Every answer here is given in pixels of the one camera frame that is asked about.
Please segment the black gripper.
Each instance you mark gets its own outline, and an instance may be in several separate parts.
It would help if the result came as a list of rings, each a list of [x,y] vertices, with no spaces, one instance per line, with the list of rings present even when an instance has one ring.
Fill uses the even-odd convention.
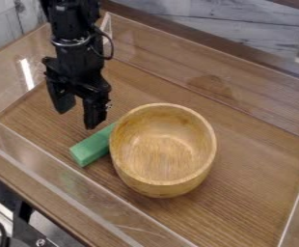
[[[86,129],[95,129],[106,121],[110,108],[111,85],[102,75],[104,68],[102,38],[83,43],[56,44],[56,56],[46,57],[47,88],[54,107],[64,114],[83,100]]]

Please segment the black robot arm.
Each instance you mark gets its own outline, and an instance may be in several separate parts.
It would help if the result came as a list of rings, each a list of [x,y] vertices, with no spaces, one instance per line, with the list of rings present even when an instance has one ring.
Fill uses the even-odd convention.
[[[83,100],[86,129],[106,121],[111,85],[102,75],[114,58],[112,38],[95,25],[100,0],[40,0],[51,24],[55,57],[44,57],[48,93],[56,111],[68,112]]]

